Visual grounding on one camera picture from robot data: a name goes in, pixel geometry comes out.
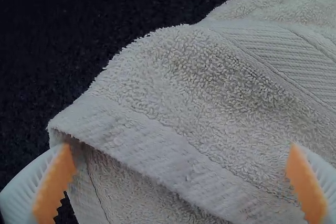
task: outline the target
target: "black carpet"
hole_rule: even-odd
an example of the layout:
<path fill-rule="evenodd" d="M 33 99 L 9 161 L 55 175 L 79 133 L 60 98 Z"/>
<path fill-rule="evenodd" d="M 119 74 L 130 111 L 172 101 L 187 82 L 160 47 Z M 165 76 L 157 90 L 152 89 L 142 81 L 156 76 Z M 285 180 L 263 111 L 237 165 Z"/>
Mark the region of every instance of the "black carpet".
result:
<path fill-rule="evenodd" d="M 195 23 L 226 0 L 0 0 L 0 189 L 48 149 L 48 120 L 108 60 L 159 27 Z M 56 223 L 77 223 L 68 200 Z"/>

